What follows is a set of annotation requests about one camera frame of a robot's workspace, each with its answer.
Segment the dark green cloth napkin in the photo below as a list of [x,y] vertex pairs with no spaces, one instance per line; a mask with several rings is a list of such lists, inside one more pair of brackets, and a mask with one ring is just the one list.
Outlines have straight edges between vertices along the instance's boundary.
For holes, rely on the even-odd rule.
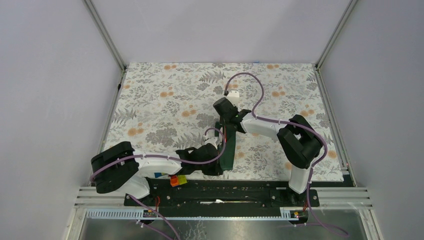
[[[223,133],[223,124],[216,121],[214,127]],[[227,127],[227,142],[221,140],[222,144],[219,149],[225,144],[223,154],[218,159],[220,169],[222,171],[231,171],[234,167],[235,152],[236,152],[236,131]]]

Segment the colourful toy brick assembly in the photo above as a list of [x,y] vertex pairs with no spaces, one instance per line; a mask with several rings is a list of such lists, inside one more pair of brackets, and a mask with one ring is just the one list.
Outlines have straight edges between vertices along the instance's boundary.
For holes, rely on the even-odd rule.
[[164,172],[155,172],[154,177],[168,178],[172,187],[178,187],[188,183],[187,177],[185,175],[171,175]]

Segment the copper spoon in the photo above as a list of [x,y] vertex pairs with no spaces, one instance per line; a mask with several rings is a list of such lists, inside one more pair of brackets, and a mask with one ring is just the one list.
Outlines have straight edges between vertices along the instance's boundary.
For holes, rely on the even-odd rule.
[[226,143],[227,142],[227,127],[224,125],[222,129],[224,134],[223,142]]

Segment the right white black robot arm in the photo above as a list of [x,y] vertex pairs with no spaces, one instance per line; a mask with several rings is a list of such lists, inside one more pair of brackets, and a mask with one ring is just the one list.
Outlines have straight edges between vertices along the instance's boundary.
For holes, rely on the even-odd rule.
[[301,205],[307,199],[305,191],[311,184],[313,167],[317,164],[313,160],[319,156],[321,150],[324,152],[318,161],[328,153],[323,137],[299,114],[288,121],[261,117],[247,109],[238,110],[226,97],[217,100],[213,107],[228,130],[259,134],[279,141],[286,158],[292,164],[287,201],[293,206]]

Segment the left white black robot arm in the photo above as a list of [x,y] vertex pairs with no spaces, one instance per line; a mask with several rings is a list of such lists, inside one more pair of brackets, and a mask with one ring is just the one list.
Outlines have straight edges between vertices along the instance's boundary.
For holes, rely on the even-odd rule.
[[121,192],[148,206],[155,200],[150,177],[190,175],[195,171],[215,174],[222,154],[209,140],[199,148],[179,149],[174,153],[136,151],[129,141],[123,141],[91,159],[93,173],[89,180],[99,194]]

